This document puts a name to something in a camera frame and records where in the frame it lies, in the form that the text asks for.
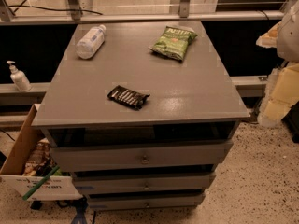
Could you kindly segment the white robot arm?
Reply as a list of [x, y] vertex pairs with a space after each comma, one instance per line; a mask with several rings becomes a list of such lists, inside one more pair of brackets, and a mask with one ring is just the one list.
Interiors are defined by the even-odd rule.
[[299, 102], [299, 1], [256, 44], [276, 48], [286, 63], [269, 75], [257, 118], [260, 125], [274, 127]]

